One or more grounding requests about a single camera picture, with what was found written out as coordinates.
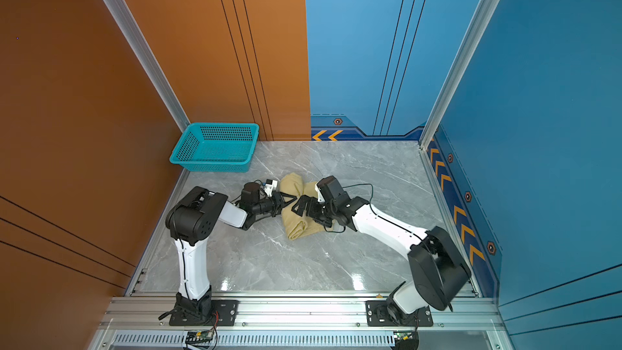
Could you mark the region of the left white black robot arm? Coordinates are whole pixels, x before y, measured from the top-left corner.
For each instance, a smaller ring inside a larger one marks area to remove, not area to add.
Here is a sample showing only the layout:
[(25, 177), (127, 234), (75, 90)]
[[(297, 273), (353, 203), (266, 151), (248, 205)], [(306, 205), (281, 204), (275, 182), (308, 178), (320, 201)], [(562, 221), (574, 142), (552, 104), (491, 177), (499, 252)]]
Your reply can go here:
[(168, 213), (165, 226), (178, 252), (180, 286), (169, 318), (174, 327), (203, 326), (219, 322), (207, 275), (207, 243), (218, 223), (248, 230), (259, 220), (279, 215), (298, 200), (278, 190), (278, 182), (251, 181), (236, 199), (196, 186)]

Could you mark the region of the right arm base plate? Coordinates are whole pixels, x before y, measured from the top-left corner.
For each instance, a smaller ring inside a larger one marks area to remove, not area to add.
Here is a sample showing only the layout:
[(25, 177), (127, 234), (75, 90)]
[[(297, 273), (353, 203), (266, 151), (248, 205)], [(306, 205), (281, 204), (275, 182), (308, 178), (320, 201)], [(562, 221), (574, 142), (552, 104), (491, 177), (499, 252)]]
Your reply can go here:
[(367, 324), (370, 327), (432, 327), (429, 307), (419, 308), (411, 314), (401, 311), (395, 303), (387, 300), (368, 300), (365, 303)]

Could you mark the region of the khaki long pants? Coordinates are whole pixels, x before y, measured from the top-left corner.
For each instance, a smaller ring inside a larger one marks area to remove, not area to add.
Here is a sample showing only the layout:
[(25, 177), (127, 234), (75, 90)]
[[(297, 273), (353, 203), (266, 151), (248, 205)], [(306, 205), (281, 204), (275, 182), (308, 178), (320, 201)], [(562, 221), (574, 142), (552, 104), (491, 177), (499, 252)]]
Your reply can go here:
[(315, 181), (304, 182), (302, 176), (296, 173), (288, 174), (280, 182), (282, 194), (296, 196), (295, 202), (289, 204), (281, 212), (283, 226), (289, 240), (296, 240), (325, 231), (322, 225), (306, 215), (304, 205), (307, 204), (307, 199), (299, 202), (305, 195), (317, 199), (316, 184)]

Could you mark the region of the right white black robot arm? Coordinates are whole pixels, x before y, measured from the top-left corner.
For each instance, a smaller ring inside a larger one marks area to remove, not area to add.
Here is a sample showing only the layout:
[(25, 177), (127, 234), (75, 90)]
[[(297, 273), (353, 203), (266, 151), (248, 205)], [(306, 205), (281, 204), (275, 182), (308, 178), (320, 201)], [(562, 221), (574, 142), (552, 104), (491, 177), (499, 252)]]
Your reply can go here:
[(377, 209), (370, 200), (351, 197), (333, 176), (315, 186), (314, 197), (304, 194), (293, 212), (329, 228), (368, 235), (408, 261), (411, 280), (397, 286), (384, 301), (378, 318), (396, 326), (415, 326), (419, 313), (429, 308), (453, 309), (451, 303), (471, 279), (471, 269), (448, 232), (409, 225)]

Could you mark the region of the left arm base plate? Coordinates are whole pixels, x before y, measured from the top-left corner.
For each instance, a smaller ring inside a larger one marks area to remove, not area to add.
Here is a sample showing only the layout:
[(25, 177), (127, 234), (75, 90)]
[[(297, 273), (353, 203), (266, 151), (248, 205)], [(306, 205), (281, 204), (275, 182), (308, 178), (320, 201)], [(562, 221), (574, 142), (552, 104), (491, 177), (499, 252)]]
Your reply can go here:
[(191, 301), (182, 297), (170, 311), (172, 327), (232, 327), (238, 313), (238, 300)]

